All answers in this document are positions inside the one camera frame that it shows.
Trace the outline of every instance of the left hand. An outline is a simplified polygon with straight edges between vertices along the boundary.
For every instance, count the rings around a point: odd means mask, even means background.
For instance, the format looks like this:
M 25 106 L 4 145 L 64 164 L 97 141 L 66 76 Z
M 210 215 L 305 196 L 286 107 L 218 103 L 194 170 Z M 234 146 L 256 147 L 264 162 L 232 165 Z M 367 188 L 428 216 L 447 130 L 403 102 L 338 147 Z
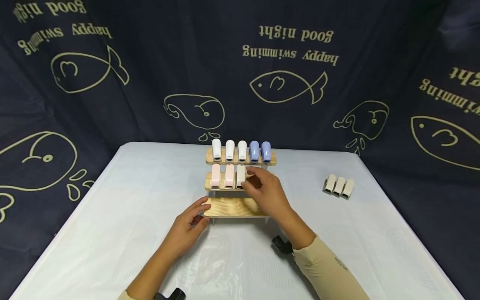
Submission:
M 202 197 L 190 205 L 173 222 L 170 231 L 163 240 L 160 250 L 176 260 L 184 255 L 197 242 L 210 221 L 209 217 L 198 215 L 200 212 L 211 208 L 210 204 L 204 204 L 208 197 Z

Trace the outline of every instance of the hand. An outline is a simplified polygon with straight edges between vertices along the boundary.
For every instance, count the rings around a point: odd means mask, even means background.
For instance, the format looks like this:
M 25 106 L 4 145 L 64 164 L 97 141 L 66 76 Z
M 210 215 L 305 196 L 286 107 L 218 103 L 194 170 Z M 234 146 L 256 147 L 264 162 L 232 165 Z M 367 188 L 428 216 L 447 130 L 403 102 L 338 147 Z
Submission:
M 199 212 L 210 209 L 210 204 L 204 204 L 207 200 L 207 196 L 198 199 L 173 222 L 159 249 L 168 253 L 172 260 L 177 260 L 190 250 L 207 227 L 209 217 L 198 215 Z
M 247 167 L 247 174 L 252 176 L 248 177 L 241 185 L 266 214 L 279 221 L 292 212 L 277 176 L 263 168 L 256 167 Z

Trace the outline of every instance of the fish eye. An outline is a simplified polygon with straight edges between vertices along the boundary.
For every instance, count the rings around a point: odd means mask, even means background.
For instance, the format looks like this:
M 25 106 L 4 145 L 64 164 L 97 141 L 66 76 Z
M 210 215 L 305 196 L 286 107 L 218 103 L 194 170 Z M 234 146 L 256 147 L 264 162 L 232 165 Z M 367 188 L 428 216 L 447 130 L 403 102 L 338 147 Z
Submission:
M 53 155 L 47 154 L 47 155 L 45 155 L 45 156 L 42 158 L 42 160 L 43 160 L 44 162 L 46 162 L 46 163 L 47 163 L 47 162 L 50 162 L 50 161 L 53 160 Z

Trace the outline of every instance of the finger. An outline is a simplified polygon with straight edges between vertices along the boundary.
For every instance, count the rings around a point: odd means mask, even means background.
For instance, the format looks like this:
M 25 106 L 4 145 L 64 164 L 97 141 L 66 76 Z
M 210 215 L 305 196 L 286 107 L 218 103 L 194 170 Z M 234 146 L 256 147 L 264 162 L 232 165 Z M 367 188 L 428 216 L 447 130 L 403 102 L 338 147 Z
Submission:
M 187 209 L 185 209 L 185 212 L 194 208 L 194 207 L 197 207 L 197 206 L 200 206 L 202 205 L 202 203 L 205 203 L 207 202 L 208 200 L 208 196 L 203 196 L 202 198 L 198 199 L 197 201 L 193 202 L 189 207 L 187 207 Z
M 265 170 L 264 168 L 257 168 L 257 167 L 247 167 L 247 173 L 249 175 L 256 175 L 262 183 L 265 183 L 272 173 Z
M 205 210 L 209 210 L 211 207 L 212 207 L 211 204 L 202 204 L 200 206 L 192 208 L 191 210 L 188 211 L 189 221 L 192 222 L 193 218 L 195 218 L 196 215 L 198 215 L 201 212 L 204 212 Z
M 260 191 L 257 190 L 250 182 L 244 181 L 241 183 L 241 186 L 243 187 L 243 190 L 252 197 L 254 200 L 257 196 L 260 195 Z
M 204 216 L 201 215 L 194 216 L 192 222 L 190 223 L 190 226 L 195 227 L 203 218 Z
M 202 220 L 200 220 L 200 222 L 198 222 L 197 226 L 190 230 L 190 233 L 194 235 L 196 239 L 198 239 L 198 237 L 202 234 L 205 228 L 207 228 L 208 222 L 210 222 L 210 218 L 207 216 L 204 217 Z

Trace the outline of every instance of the tiered wooden stand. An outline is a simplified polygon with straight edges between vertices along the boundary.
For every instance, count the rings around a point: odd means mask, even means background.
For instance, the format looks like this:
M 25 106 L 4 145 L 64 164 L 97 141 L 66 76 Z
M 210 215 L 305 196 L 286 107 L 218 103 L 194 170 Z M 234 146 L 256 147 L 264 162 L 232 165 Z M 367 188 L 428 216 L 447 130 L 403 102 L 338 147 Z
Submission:
M 257 164 L 252 164 L 250 161 L 250 157 L 248 156 L 247 149 L 247 160 L 243 162 L 243 164 L 246 166 L 258 166 L 263 168 L 267 168 L 267 166 L 275 166 L 275 153 L 272 152 L 271 155 L 272 160 L 268 165 L 263 164 L 261 162 L 261 159 Z M 225 161 L 225 148 L 222 147 L 221 161 L 213 161 L 212 148 L 208 148 L 205 162 L 208 165 L 227 165 L 229 162 Z M 234 151 L 233 162 L 230 163 L 233 165 L 242 164 L 242 162 L 238 161 L 237 148 L 235 148 Z M 204 213 L 205 216 L 208 216 L 210 218 L 268 218 L 268 215 L 261 211 L 257 203 L 252 198 L 249 198 L 242 188 L 225 188 L 225 173 L 221 173 L 219 189 L 210 188 L 211 177 L 212 173 L 207 173 L 205 179 L 205 189 L 209 191 L 209 198 L 206 203 L 211 204 L 212 208 L 210 208 Z

